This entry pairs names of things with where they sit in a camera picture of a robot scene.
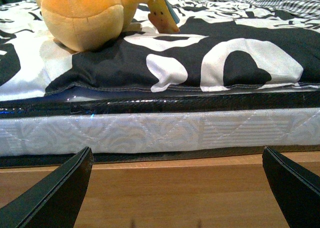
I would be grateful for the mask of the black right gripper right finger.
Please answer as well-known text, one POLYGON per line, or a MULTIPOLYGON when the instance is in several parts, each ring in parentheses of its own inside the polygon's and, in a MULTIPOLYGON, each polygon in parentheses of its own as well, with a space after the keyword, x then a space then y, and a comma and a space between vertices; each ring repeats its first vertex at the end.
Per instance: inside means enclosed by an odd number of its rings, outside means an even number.
POLYGON ((289 227, 319 227, 320 177, 269 147, 262 166, 289 227))

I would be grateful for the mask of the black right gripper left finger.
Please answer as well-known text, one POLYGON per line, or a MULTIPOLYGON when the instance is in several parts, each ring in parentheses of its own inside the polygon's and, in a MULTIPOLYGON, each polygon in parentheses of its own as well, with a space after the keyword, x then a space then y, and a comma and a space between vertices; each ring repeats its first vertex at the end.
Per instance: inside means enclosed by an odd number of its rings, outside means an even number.
POLYGON ((92 150, 82 149, 0 209, 1 227, 74 227, 92 171, 92 150))

